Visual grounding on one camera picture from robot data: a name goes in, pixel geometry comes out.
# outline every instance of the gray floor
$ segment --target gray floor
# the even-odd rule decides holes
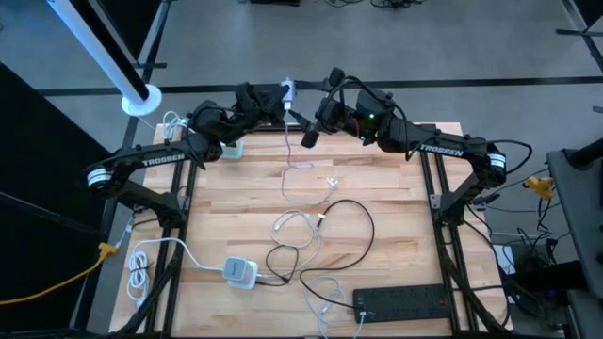
[[[111,83],[69,30],[43,1],[0,0],[0,60],[36,89],[110,87]],[[429,0],[405,10],[375,9],[368,1],[331,8],[302,0],[299,8],[251,6],[224,0],[182,0],[171,5],[154,71],[156,85],[273,83],[285,76],[316,81],[333,66],[366,80],[429,80],[601,75],[583,40],[555,28],[572,22],[555,0]],[[595,38],[603,45],[603,39]],[[580,147],[600,137],[603,85],[524,86],[455,89],[392,89],[412,121],[460,121],[464,131],[490,139],[530,143],[534,155],[509,182],[545,167],[545,154]],[[313,114],[320,93],[301,91],[296,109]],[[49,98],[67,116],[113,151],[127,122],[119,96]],[[233,102],[231,93],[165,95],[159,111],[186,113],[204,99]],[[157,123],[160,113],[147,121]],[[139,125],[136,142],[153,131]],[[524,150],[504,147],[510,162]],[[496,205],[534,209],[537,198],[521,186],[505,191]],[[536,215],[488,211],[496,232],[518,226],[535,234]],[[112,241],[121,234],[120,212]],[[548,214],[556,235],[567,230],[562,209]],[[512,239],[495,237],[497,242]],[[559,261],[576,258],[565,238]],[[107,263],[99,284],[90,329],[108,327],[122,260]],[[519,319],[520,330],[539,332]]]

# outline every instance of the metal bracket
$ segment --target metal bracket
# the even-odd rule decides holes
[[[441,194],[430,194],[430,205],[432,209],[440,209],[440,201],[442,200]]]

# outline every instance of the charging cable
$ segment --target charging cable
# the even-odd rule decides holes
[[[178,127],[188,128],[188,119],[182,118],[174,111],[166,112],[166,114],[163,115],[163,139],[171,140],[173,138],[173,133]]]
[[[308,226],[308,229],[310,230],[310,238],[308,239],[308,241],[306,241],[305,243],[300,244],[300,245],[286,243],[284,241],[281,241],[277,237],[277,233],[279,231],[281,231],[283,229],[283,227],[285,227],[285,225],[294,217],[302,217],[303,221],[305,221],[306,226]],[[310,215],[307,213],[304,213],[301,210],[297,210],[297,209],[291,209],[291,210],[284,211],[279,217],[277,217],[274,220],[274,222],[272,222],[272,224],[270,225],[270,236],[272,237],[272,240],[274,240],[277,244],[279,244],[279,247],[289,247],[289,248],[294,248],[297,250],[307,248],[308,246],[310,246],[310,244],[312,243],[312,241],[314,239],[316,239],[318,242],[316,249],[314,250],[314,252],[312,252],[312,254],[308,257],[308,259],[306,259],[303,263],[301,263],[301,265],[294,266],[292,270],[287,271],[283,274],[280,274],[281,277],[292,274],[293,272],[299,271],[302,268],[304,268],[308,263],[310,263],[312,261],[312,259],[314,259],[314,257],[317,256],[318,252],[320,251],[320,247],[322,246],[321,241],[320,241],[320,235],[318,234],[318,229],[316,229],[312,225],[312,219],[310,218]],[[261,274],[259,277],[260,278],[277,278],[278,276],[275,274]]]
[[[190,253],[187,244],[184,241],[174,238],[174,237],[165,237],[161,239],[151,239],[151,240],[142,240],[136,244],[134,249],[132,250],[132,255],[128,260],[128,266],[130,268],[130,278],[128,279],[128,285],[126,287],[126,292],[128,297],[136,302],[137,307],[140,307],[142,302],[147,298],[147,294],[149,291],[149,274],[147,273],[148,260],[147,254],[142,250],[137,250],[140,245],[144,244],[152,244],[152,243],[160,243],[164,241],[175,241],[178,244],[182,245],[185,248],[188,256],[192,260],[192,262],[201,269],[212,270],[222,272],[224,268],[220,267],[212,267],[212,266],[204,266],[201,265],[195,257]],[[131,289],[138,289],[139,296],[134,296],[130,291]]]
[[[285,81],[281,82],[281,86],[289,86],[289,91],[285,94],[285,96],[283,96],[283,100],[282,100],[283,107],[285,109],[285,114],[289,114],[289,110],[291,109],[291,106],[293,106],[293,99],[295,98],[295,95],[296,95],[295,82],[293,80],[287,78]],[[286,195],[286,193],[285,193],[286,173],[292,169],[294,169],[294,170],[311,170],[314,168],[314,165],[308,164],[308,163],[303,163],[303,164],[291,163],[291,143],[289,142],[289,126],[286,122],[285,122],[285,144],[286,144],[286,148],[287,148],[287,156],[286,156],[287,168],[283,169],[283,173],[281,175],[281,194],[283,195],[285,200],[287,200],[288,202],[296,203],[296,204],[304,204],[304,205],[310,205],[310,206],[318,205],[318,204],[328,201],[329,198],[331,198],[331,195],[333,194],[335,189],[337,188],[337,184],[339,184],[339,182],[334,178],[327,178],[327,183],[329,184],[329,192],[322,200],[320,200],[318,202],[300,202],[300,201],[291,199]]]
[[[346,296],[346,292],[344,292],[344,290],[340,287],[339,280],[337,278],[332,276],[317,276],[316,278],[308,282],[308,285],[311,285],[312,283],[317,281],[334,282],[335,287],[332,288],[331,291],[329,291],[326,298],[335,301],[337,301],[338,299],[342,299],[343,303],[348,303],[348,297]],[[318,311],[314,308],[314,306],[312,306],[312,303],[310,302],[310,295],[308,294],[307,288],[303,290],[303,298],[305,299],[305,303],[310,308],[310,311],[312,311],[312,313],[318,320],[318,330],[320,331],[320,335],[322,335],[325,339],[329,339],[329,337],[325,333],[325,329],[322,328],[322,324],[329,325],[341,321],[345,315],[344,308],[340,307],[339,314],[335,318],[327,319],[326,315],[333,308],[333,304],[331,302],[327,300],[322,301],[322,304],[320,305],[320,311]],[[367,313],[364,311],[360,313],[360,325],[358,325],[358,330],[354,334],[353,339],[356,339],[358,337],[362,326],[365,324],[365,315],[367,315]]]

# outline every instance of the butcher block tabletop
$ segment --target butcher block tabletop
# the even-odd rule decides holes
[[[461,134],[456,122],[437,123],[442,131]],[[375,222],[375,240],[367,257],[358,265],[341,271],[307,272],[304,280],[328,274],[336,277],[351,303],[355,288],[411,286],[442,283],[440,266],[433,238],[432,219],[427,203],[419,154],[409,162],[403,154],[384,153],[379,147],[362,143],[345,134],[320,136],[312,149],[303,148],[302,134],[291,133],[291,160],[313,164],[312,169],[291,169],[285,177],[285,193],[302,202],[318,202],[329,192],[327,177],[338,180],[338,186],[328,201],[309,206],[288,202],[281,194],[282,172],[287,168],[285,135],[279,133],[252,134],[243,138],[243,157],[239,160],[221,159],[205,164],[198,170],[191,214],[187,229],[187,245],[197,261],[205,266],[223,267],[229,256],[252,260],[261,273],[268,273],[266,255],[277,244],[270,237],[272,222],[285,210],[300,209],[310,215],[316,225],[318,214],[332,202],[352,199],[363,204]],[[162,142],[162,126],[158,125],[155,143]],[[436,193],[439,193],[435,161],[431,171]],[[450,189],[471,173],[467,162],[444,157]],[[186,184],[188,164],[182,175]],[[174,165],[148,168],[144,185],[157,192],[171,187]],[[486,228],[470,213],[465,219],[486,236]],[[137,216],[136,221],[155,218],[151,211]],[[141,240],[158,239],[161,228],[157,222],[144,223],[133,231],[127,257]],[[488,244],[471,229],[459,229],[464,258],[472,287],[500,284],[495,256]],[[365,212],[352,203],[334,207],[320,226],[322,246],[307,267],[338,267],[357,260],[370,240],[370,222]],[[279,232],[285,242],[303,244],[310,231],[302,218],[293,218]],[[303,262],[316,248],[316,241],[300,250]],[[171,253],[175,247],[170,243]],[[158,243],[139,247],[144,250],[151,266],[151,281],[155,273]],[[270,257],[270,266],[280,272],[292,268],[293,250],[280,250]],[[136,304],[126,294],[129,278],[128,261],[123,267],[119,294],[111,319],[111,330],[123,326],[136,311]],[[320,336],[317,318],[311,313],[303,296],[298,274],[282,287],[257,285],[252,290],[230,287],[220,272],[197,268],[185,255],[180,276],[173,327],[174,337],[265,337]],[[317,282],[317,292],[326,295],[331,282]],[[169,286],[159,300],[155,327],[160,330],[165,315]],[[478,291],[486,308],[502,321],[506,301],[501,289]],[[462,328],[467,329],[463,299],[455,292]],[[312,296],[316,308],[322,301]],[[339,306],[332,309],[338,313]],[[351,310],[344,311],[342,321],[323,325],[328,336],[353,336],[358,329]],[[365,324],[360,336],[443,336],[450,335],[447,319],[411,320]]]

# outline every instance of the black power strip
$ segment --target black power strip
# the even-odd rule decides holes
[[[355,289],[352,298],[356,323],[363,311],[365,323],[440,319],[450,313],[443,284]]]

